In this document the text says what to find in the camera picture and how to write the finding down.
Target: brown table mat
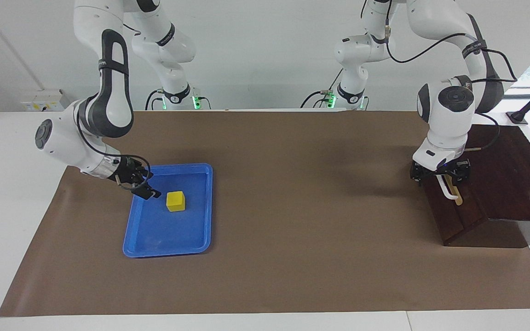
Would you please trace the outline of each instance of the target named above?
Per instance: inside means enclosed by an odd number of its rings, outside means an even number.
[[[132,197],[68,168],[0,316],[530,308],[530,249],[443,247],[415,113],[136,113],[111,145],[214,168],[204,254],[127,258]]]

